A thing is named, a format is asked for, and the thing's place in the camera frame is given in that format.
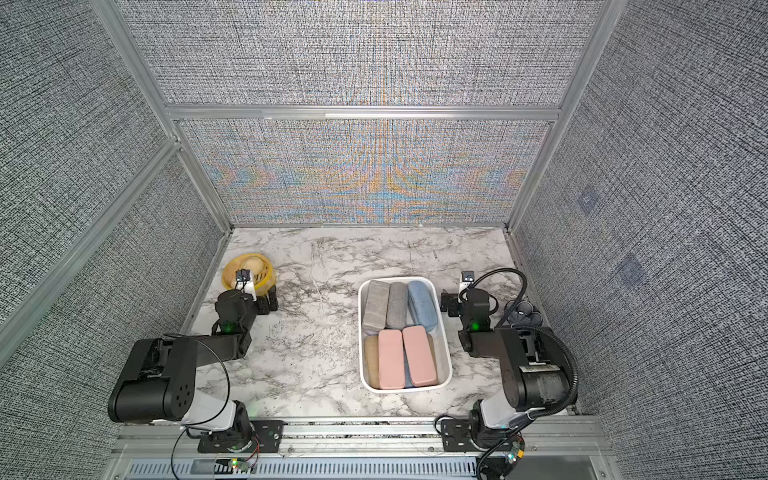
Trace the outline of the light blue case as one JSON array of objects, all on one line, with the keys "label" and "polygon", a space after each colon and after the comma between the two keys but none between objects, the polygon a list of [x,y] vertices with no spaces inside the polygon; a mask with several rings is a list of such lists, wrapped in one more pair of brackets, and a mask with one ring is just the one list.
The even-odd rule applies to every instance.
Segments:
[{"label": "light blue case", "polygon": [[407,285],[408,309],[415,325],[432,332],[439,323],[431,289],[422,281],[411,281]]}]

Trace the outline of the pink glasses case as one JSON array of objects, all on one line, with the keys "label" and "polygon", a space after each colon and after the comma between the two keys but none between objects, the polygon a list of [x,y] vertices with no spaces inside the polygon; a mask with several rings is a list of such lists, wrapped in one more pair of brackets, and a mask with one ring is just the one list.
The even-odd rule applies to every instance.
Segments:
[{"label": "pink glasses case", "polygon": [[400,330],[384,329],[378,334],[379,384],[382,390],[403,389],[406,384],[405,353]]},{"label": "pink glasses case", "polygon": [[427,332],[420,326],[410,326],[402,330],[402,337],[407,361],[407,377],[414,387],[433,386],[437,382],[432,364]]}]

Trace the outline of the grey-beige rectangular glasses case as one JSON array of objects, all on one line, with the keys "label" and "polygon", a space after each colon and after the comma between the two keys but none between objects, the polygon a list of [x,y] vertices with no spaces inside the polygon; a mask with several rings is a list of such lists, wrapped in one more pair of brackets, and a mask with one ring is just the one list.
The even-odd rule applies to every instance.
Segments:
[{"label": "grey-beige rectangular glasses case", "polygon": [[386,327],[390,284],[371,280],[368,284],[362,326],[368,333],[377,333]]}]

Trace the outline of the tan glasses case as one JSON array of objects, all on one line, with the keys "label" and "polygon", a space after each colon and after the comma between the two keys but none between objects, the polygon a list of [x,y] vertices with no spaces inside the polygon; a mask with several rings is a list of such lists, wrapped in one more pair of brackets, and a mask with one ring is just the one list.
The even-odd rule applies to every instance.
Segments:
[{"label": "tan glasses case", "polygon": [[370,335],[365,338],[363,343],[363,358],[368,384],[373,389],[379,389],[379,339],[377,335]]},{"label": "tan glasses case", "polygon": [[427,336],[427,341],[428,341],[428,345],[429,345],[429,349],[430,349],[430,355],[431,355],[431,359],[432,359],[432,364],[434,366],[434,370],[435,370],[435,373],[436,373],[436,380],[435,381],[439,382],[439,367],[438,367],[438,362],[437,362],[437,357],[436,357],[434,337],[431,334],[429,334],[429,333],[427,333],[426,336]]}]

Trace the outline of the grey fabric glasses case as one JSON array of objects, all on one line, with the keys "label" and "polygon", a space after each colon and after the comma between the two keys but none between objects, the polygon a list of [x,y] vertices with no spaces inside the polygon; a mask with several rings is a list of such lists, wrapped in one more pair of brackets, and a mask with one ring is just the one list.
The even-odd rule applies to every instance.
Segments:
[{"label": "grey fabric glasses case", "polygon": [[386,314],[388,329],[402,330],[407,326],[408,287],[402,282],[390,284]]}]

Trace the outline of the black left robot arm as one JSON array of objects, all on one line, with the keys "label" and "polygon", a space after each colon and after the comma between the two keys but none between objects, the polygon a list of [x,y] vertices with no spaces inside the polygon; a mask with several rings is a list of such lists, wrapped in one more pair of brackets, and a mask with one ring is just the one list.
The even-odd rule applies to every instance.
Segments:
[{"label": "black left robot arm", "polygon": [[232,398],[218,400],[196,390],[197,369],[225,368],[246,356],[251,329],[259,315],[279,308],[277,288],[260,296],[230,289],[215,302],[218,319],[209,335],[167,335],[135,342],[107,403],[115,423],[178,421],[210,437],[248,440],[252,426],[244,404]]}]

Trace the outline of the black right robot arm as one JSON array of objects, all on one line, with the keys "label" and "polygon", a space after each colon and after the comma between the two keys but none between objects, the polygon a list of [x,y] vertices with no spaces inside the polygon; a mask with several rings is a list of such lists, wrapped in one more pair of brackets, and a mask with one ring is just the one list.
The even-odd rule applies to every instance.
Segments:
[{"label": "black right robot arm", "polygon": [[508,444],[534,420],[564,411],[578,397],[578,366],[566,344],[551,328],[530,322],[492,327],[490,299],[480,289],[440,296],[440,310],[462,322],[463,350],[472,358],[497,360],[501,376],[501,389],[476,401],[467,417],[436,419],[448,452]]}]

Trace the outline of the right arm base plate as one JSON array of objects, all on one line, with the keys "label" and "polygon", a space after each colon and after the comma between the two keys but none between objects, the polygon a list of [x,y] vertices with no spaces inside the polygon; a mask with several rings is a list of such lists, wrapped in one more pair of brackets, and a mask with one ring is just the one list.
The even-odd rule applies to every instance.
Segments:
[{"label": "right arm base plate", "polygon": [[502,439],[503,447],[509,448],[508,429],[486,427],[480,420],[444,416],[433,423],[441,438],[445,452],[480,452],[493,447]]}]

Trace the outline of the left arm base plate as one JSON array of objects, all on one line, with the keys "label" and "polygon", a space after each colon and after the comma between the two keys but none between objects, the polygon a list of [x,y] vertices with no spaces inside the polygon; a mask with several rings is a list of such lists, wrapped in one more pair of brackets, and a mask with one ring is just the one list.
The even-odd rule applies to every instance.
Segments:
[{"label": "left arm base plate", "polygon": [[244,431],[227,430],[203,435],[201,454],[278,453],[286,423],[281,420],[252,420]]}]

